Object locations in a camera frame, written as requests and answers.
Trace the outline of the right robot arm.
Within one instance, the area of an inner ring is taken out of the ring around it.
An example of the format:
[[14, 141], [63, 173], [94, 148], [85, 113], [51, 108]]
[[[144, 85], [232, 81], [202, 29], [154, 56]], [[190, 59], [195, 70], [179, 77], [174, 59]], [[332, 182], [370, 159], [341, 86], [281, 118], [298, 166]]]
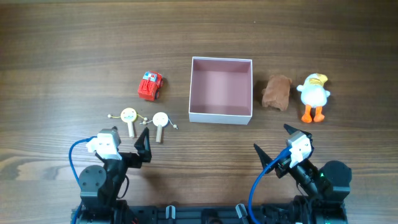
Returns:
[[[289, 138], [287, 147], [276, 158], [269, 157], [257, 144], [254, 149], [260, 158], [262, 172], [251, 187], [248, 214], [253, 223], [347, 223], [344, 199], [351, 192], [352, 171], [340, 161], [328, 161], [322, 168], [310, 162], [315, 148], [312, 134], [284, 124]], [[271, 171], [278, 178], [290, 174], [300, 195], [290, 203], [269, 203], [261, 206], [259, 215], [252, 201], [260, 180]]]

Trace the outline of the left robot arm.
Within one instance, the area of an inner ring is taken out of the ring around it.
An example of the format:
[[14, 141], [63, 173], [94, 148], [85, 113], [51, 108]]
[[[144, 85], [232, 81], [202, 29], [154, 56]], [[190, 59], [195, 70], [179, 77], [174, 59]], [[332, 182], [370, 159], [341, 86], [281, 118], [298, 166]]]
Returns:
[[72, 213], [72, 223], [138, 223], [139, 218], [119, 196], [122, 184], [129, 185], [129, 168], [139, 169], [152, 159], [149, 129], [145, 128], [134, 147], [136, 153], [119, 152], [121, 138], [117, 127], [102, 129], [96, 136], [82, 139], [102, 166], [85, 168], [78, 177], [81, 202]]

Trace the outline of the brown plush toy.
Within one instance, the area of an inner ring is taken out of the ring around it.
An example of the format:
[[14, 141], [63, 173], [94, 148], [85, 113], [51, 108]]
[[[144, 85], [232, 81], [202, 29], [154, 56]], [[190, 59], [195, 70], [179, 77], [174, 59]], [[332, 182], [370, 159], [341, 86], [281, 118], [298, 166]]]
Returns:
[[285, 111], [289, 105], [292, 80], [284, 75], [271, 75], [267, 86], [262, 90], [262, 106]]

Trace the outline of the red toy fire truck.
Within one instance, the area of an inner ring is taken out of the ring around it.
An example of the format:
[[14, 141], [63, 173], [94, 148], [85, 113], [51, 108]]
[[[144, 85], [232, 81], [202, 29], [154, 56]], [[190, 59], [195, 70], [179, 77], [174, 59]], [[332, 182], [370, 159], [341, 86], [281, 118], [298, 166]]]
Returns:
[[139, 98], [155, 101], [159, 97], [159, 89], [163, 86], [163, 76], [155, 71], [147, 71], [137, 90]]

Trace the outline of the pink cardboard box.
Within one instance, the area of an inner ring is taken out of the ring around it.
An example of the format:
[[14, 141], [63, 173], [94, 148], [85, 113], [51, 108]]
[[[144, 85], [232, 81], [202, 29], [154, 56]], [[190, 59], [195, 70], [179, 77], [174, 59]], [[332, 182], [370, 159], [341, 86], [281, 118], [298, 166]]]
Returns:
[[247, 125], [252, 105], [251, 59], [192, 58], [189, 121]]

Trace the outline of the white plush duck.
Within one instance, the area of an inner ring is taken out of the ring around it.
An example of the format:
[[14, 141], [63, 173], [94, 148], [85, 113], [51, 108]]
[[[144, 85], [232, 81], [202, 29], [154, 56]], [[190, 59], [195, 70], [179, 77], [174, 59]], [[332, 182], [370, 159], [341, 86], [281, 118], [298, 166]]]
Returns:
[[331, 95], [329, 91], [324, 89], [324, 84], [327, 81], [326, 75], [313, 73], [305, 79], [303, 85], [297, 86], [297, 91], [301, 92], [301, 102], [305, 105], [305, 112], [301, 117], [304, 123], [318, 123], [325, 119], [322, 110]]

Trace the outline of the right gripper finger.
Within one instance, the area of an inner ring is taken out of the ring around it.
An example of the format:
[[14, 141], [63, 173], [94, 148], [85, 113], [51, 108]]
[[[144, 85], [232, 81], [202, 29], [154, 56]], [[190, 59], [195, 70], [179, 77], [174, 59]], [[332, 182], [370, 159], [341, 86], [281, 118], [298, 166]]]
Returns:
[[262, 168], [265, 169], [273, 160], [257, 144], [254, 144], [254, 149], [259, 156]]
[[303, 131], [303, 130], [300, 130], [300, 129], [297, 129], [297, 128], [294, 128], [294, 127], [292, 127], [292, 126], [290, 126], [290, 125], [288, 125], [288, 124], [284, 124], [284, 129], [285, 129], [289, 134], [293, 134], [293, 133], [295, 133], [295, 132], [297, 132], [297, 131], [300, 131], [301, 133], [304, 133], [309, 139], [312, 138], [312, 134], [311, 134], [311, 133], [306, 132], [306, 131]]

